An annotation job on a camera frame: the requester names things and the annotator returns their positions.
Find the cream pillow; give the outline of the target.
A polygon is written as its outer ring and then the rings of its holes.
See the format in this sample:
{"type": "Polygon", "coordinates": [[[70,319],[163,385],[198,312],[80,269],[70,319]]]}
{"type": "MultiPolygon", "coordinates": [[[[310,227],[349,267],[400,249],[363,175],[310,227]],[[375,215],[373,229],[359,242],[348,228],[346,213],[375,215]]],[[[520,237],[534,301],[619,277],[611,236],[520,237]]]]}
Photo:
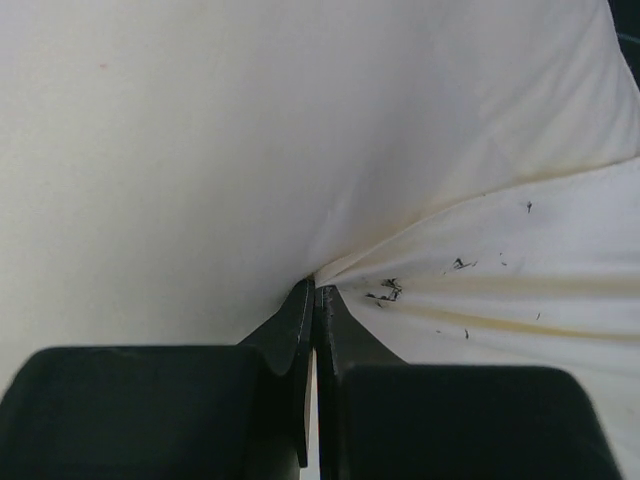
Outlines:
{"type": "Polygon", "coordinates": [[[5,1],[1,350],[240,336],[441,206],[638,152],[604,1],[5,1]]]}

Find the cream pillowcase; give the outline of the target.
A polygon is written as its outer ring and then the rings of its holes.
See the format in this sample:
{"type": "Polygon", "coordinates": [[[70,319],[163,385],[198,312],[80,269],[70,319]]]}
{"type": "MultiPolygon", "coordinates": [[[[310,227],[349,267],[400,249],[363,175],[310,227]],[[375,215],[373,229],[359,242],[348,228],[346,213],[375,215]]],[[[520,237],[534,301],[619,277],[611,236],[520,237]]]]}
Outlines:
{"type": "Polygon", "coordinates": [[[316,279],[406,361],[568,372],[638,477],[637,159],[472,198],[316,279]]]}

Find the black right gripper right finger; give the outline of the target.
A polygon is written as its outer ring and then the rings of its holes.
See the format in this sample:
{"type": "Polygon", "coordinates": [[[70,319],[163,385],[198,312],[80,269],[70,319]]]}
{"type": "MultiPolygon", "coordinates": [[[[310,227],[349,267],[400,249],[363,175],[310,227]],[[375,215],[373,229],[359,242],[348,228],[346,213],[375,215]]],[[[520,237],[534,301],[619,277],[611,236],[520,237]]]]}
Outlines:
{"type": "Polygon", "coordinates": [[[324,479],[617,479],[592,403],[568,373],[401,360],[316,293],[324,479]]]}

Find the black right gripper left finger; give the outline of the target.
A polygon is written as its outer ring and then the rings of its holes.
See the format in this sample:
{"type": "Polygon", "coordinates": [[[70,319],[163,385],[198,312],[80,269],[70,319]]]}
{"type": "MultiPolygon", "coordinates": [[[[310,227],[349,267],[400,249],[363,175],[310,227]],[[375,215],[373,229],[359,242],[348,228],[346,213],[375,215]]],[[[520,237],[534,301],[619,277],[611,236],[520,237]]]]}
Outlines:
{"type": "Polygon", "coordinates": [[[296,479],[315,286],[235,345],[51,347],[1,402],[5,479],[296,479]]]}

